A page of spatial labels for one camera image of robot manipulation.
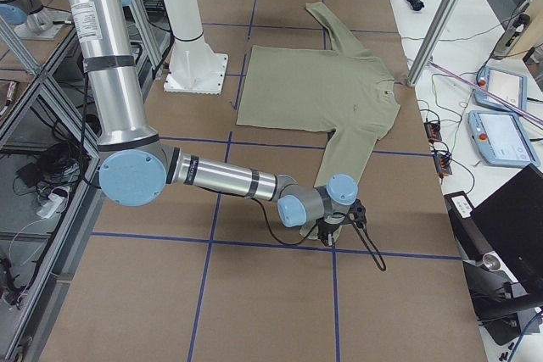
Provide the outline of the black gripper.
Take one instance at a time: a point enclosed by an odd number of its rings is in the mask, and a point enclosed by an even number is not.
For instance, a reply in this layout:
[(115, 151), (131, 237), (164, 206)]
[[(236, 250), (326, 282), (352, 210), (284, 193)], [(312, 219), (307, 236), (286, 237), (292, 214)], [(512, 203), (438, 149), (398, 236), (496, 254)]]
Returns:
[(333, 246), (343, 222), (344, 214), (332, 214), (320, 219), (317, 221), (317, 238), (327, 242), (327, 246)]

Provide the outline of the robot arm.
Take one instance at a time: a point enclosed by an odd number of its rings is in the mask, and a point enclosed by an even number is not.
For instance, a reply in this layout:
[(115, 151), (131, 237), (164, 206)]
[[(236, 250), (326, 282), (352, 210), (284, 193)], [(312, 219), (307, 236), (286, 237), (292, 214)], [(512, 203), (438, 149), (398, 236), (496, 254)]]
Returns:
[(121, 0), (68, 2), (102, 129), (98, 182), (110, 200), (142, 206), (166, 185), (180, 182), (257, 203), (274, 202), (285, 226), (309, 225), (326, 246), (334, 244), (340, 226), (365, 227), (366, 210), (348, 175), (308, 188), (287, 175), (204, 159), (162, 143), (145, 114)]

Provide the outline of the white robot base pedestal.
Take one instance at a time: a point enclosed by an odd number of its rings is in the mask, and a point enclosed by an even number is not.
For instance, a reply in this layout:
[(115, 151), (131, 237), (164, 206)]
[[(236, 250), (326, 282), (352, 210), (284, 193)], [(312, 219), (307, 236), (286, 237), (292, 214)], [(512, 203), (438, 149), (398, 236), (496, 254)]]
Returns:
[(228, 56), (215, 53), (205, 40), (198, 1), (163, 1), (174, 37), (165, 90), (220, 94)]

